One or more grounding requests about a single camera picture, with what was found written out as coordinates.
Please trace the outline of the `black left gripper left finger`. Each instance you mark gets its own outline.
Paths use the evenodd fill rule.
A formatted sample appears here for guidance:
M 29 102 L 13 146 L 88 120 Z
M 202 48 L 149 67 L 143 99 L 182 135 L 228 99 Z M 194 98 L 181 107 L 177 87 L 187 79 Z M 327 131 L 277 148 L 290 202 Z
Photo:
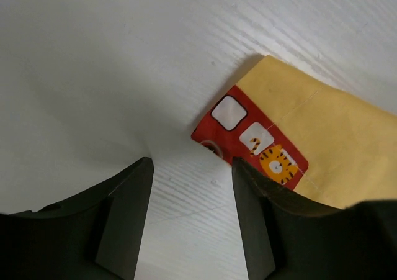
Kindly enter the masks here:
M 151 158 L 39 211 L 1 215 L 2 279 L 133 279 Z

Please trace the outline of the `yellow car-print placemat cloth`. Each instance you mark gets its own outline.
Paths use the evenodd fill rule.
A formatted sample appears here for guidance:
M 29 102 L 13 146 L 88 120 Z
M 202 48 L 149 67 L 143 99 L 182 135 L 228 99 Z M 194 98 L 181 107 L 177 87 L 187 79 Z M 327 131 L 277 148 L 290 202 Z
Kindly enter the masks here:
M 232 86 L 191 137 L 322 204 L 396 197 L 396 116 L 272 56 Z

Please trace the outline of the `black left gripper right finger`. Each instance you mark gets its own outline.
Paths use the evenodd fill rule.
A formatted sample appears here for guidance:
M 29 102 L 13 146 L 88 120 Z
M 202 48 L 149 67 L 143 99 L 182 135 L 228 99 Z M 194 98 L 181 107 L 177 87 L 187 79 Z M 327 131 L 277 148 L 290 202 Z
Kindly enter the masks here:
M 232 182 L 249 279 L 396 278 L 396 201 L 330 207 L 240 158 Z

